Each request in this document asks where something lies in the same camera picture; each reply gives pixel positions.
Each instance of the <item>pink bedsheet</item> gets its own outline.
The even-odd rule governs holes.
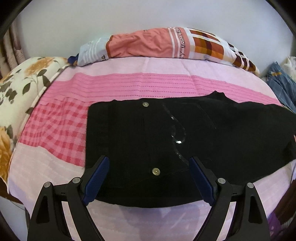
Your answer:
[[[146,58],[130,58],[131,61],[138,59],[146,60]],[[152,58],[150,61],[165,66],[174,60]],[[208,78],[205,78],[199,76],[199,71],[192,66],[196,64],[196,60],[177,61],[182,65],[170,74],[164,74],[163,71],[154,68],[146,69],[145,73],[141,72],[140,68],[133,68],[132,73],[105,74],[100,72],[104,68],[104,63],[95,63],[86,72],[83,67],[67,68],[61,75],[63,81],[58,77],[40,99],[19,142],[33,147],[41,146],[63,161],[84,167],[87,110],[95,102],[108,102],[113,99],[204,96],[218,91],[224,92],[228,98],[236,102],[280,104],[267,86],[266,90],[246,88],[248,84],[256,87],[256,82],[261,81],[255,76],[251,78],[247,72],[240,71],[240,78],[245,78],[244,86],[240,86],[237,85],[236,79],[230,78],[228,82],[212,79],[215,77],[211,73],[213,64],[219,66],[220,64],[199,61],[204,68],[211,67],[207,74]],[[192,70],[189,74],[176,73],[184,69]],[[225,73],[220,74],[228,76],[231,76],[231,72],[239,71],[230,66],[223,69]]]
[[[215,90],[237,102],[280,105],[272,90],[255,75],[209,61],[130,57],[69,67],[40,98],[24,128],[11,162],[9,190],[31,214],[43,183],[63,184],[83,174],[87,110],[94,102],[202,96]],[[255,183],[266,215],[287,190],[294,163]],[[79,240],[65,208],[72,237]],[[106,241],[191,241],[209,209],[204,201],[159,209],[97,200],[88,206]],[[218,240],[225,238],[233,211],[231,205]]]

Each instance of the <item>clothing pile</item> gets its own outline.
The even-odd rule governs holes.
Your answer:
[[[266,83],[278,100],[296,113],[296,57],[287,57],[282,67],[273,63],[267,73]]]

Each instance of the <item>pink checkered fabric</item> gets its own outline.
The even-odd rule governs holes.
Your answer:
[[[33,110],[20,142],[41,146],[57,158],[85,165],[87,110],[90,103],[76,99],[53,100]]]
[[[260,92],[198,76],[77,73],[68,81],[58,79],[34,108],[19,141],[43,147],[55,157],[81,167],[85,166],[87,111],[95,102],[204,96],[218,91],[236,102],[279,104],[277,99]]]

